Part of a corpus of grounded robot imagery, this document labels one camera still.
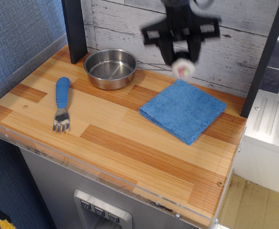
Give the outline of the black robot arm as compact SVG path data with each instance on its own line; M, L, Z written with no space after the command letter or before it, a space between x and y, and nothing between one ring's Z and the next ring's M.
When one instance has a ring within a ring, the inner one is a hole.
M193 13L188 0L163 0L166 17L141 29L144 44L155 44L166 65L180 58L196 62L201 42L220 36L220 18Z

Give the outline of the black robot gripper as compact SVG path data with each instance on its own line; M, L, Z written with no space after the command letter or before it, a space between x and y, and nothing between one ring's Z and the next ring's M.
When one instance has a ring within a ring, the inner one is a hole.
M141 29L144 44L158 45L166 65L176 60L173 42L188 41L190 60L199 58L201 42L220 36L220 18L201 16L192 12L190 5L165 6L166 17Z

